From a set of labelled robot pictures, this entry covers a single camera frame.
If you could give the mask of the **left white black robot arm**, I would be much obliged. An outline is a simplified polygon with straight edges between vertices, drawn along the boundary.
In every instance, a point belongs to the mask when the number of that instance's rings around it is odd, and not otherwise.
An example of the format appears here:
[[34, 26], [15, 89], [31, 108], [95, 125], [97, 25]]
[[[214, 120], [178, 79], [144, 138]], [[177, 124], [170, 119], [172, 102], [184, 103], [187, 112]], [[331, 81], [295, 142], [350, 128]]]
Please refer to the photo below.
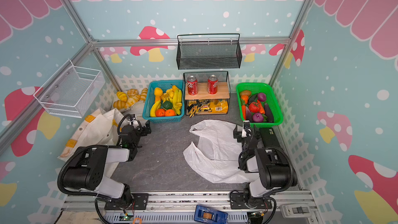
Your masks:
[[93, 196], [112, 206], [127, 209], [136, 203], [129, 185], [106, 175], [106, 167], [114, 163], [131, 162], [135, 159], [140, 139], [151, 133], [150, 121], [144, 125], [127, 114], [117, 125], [116, 145], [90, 145], [78, 147], [65, 162], [58, 179], [58, 189], [67, 195]]

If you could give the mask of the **white plastic grocery bag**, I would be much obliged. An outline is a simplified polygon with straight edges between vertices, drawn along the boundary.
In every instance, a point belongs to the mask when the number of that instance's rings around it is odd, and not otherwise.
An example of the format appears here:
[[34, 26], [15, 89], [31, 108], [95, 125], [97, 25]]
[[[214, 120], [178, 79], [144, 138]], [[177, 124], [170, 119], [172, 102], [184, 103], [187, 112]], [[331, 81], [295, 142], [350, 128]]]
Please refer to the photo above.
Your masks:
[[236, 124], [221, 120], [202, 120], [190, 127], [190, 133], [199, 137], [183, 152], [190, 168], [214, 184], [249, 183], [259, 173], [246, 173], [238, 168], [241, 144], [233, 137]]

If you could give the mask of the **orange yellow snack bag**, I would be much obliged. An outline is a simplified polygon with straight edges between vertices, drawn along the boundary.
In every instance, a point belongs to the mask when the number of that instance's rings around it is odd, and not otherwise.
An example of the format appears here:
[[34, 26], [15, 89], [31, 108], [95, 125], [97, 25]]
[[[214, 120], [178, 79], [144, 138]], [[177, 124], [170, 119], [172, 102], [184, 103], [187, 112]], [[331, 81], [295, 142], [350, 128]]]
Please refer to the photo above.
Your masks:
[[210, 114], [227, 114], [229, 110], [227, 100], [210, 100], [208, 107]]

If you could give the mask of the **black yellow snack bag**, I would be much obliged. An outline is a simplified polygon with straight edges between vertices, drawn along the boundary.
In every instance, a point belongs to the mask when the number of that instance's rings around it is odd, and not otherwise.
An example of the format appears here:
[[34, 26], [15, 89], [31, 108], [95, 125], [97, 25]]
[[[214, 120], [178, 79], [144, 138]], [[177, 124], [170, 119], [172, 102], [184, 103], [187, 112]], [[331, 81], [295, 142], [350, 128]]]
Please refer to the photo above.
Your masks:
[[210, 111], [210, 100], [188, 100], [187, 103], [187, 115], [190, 118], [199, 113]]

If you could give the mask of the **cream canvas tote bag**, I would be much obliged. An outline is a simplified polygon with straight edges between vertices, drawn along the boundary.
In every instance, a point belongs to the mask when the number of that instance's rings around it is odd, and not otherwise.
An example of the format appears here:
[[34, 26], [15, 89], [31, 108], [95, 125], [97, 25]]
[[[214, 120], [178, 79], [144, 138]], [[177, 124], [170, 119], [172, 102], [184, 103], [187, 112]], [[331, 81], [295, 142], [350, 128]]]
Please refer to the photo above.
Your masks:
[[98, 108], [86, 116], [76, 132], [67, 141], [58, 159], [66, 162], [78, 147], [90, 145], [116, 145], [119, 135], [117, 127], [123, 115], [117, 109], [108, 112]]

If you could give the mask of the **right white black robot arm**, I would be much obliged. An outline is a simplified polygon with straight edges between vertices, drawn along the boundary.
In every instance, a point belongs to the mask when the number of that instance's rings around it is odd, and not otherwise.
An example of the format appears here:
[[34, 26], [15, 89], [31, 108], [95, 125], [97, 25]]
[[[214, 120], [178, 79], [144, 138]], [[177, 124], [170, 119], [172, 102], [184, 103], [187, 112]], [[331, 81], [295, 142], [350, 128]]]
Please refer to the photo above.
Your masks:
[[231, 209], [271, 209], [271, 196], [298, 183], [291, 160], [282, 149], [273, 128], [251, 127], [248, 121], [235, 127], [233, 137], [241, 144], [238, 169], [259, 177], [243, 192], [230, 192]]

